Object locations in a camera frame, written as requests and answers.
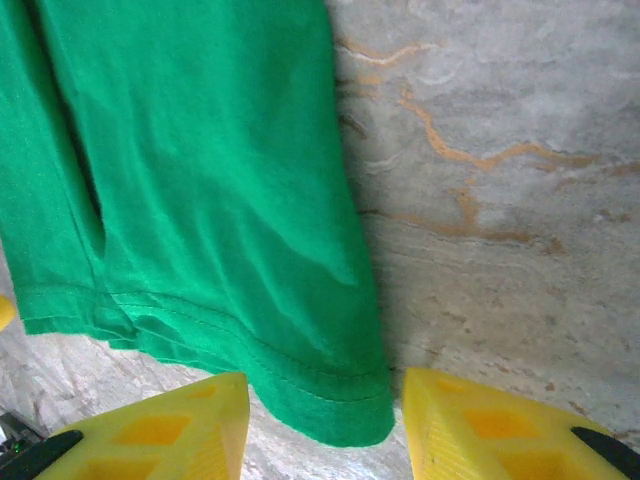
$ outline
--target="gray marble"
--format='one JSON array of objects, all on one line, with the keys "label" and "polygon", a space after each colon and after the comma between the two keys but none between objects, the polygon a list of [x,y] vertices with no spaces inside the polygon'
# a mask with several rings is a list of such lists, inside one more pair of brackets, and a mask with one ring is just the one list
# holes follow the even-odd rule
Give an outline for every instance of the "gray marble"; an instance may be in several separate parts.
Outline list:
[{"label": "gray marble", "polygon": [[[585,414],[639,449],[638,3],[329,8],[397,383],[431,366]],[[56,429],[204,374],[14,322],[0,375],[0,408]],[[252,408],[245,479],[411,478],[399,415],[384,444],[336,450],[255,396]]]}]

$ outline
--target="green shirt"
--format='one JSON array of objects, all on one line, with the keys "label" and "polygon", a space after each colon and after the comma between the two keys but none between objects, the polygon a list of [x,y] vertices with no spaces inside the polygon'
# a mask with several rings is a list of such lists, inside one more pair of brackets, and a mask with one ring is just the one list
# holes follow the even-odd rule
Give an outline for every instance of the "green shirt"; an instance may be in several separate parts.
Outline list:
[{"label": "green shirt", "polygon": [[333,82],[320,0],[0,2],[0,236],[27,331],[241,370],[314,439],[383,440]]}]

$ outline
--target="yellow plastic part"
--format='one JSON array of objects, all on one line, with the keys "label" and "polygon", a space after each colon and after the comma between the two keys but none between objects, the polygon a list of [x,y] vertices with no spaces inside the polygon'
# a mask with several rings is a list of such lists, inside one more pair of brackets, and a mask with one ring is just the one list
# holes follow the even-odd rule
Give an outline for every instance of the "yellow plastic part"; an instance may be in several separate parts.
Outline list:
[{"label": "yellow plastic part", "polygon": [[242,373],[82,420],[84,438],[38,480],[237,480],[249,427]]},{"label": "yellow plastic part", "polygon": [[624,480],[571,432],[609,434],[564,410],[410,368],[403,414],[415,480]]},{"label": "yellow plastic part", "polygon": [[4,295],[0,295],[0,331],[4,329],[9,322],[16,316],[16,309]]}]

